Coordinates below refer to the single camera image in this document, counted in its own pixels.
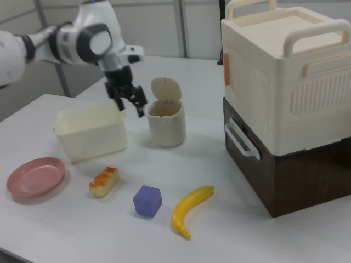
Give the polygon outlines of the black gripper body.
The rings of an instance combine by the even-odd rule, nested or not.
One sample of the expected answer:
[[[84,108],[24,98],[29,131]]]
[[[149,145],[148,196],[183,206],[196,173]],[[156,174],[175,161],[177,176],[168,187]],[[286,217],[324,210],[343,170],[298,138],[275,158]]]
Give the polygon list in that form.
[[[133,75],[130,66],[124,66],[122,69],[105,72],[105,87],[109,98],[119,97],[127,99],[133,105],[136,101],[145,101],[144,91],[141,86],[135,87],[132,84]]]

